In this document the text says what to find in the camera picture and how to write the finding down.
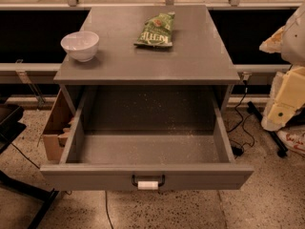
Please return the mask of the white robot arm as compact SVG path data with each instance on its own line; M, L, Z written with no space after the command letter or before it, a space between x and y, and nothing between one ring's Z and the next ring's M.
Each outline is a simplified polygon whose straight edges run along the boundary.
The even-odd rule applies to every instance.
M261 43L259 49L278 52L293 67L274 77L261 120L267 131L278 131L305 104L305 4L302 4L286 24Z

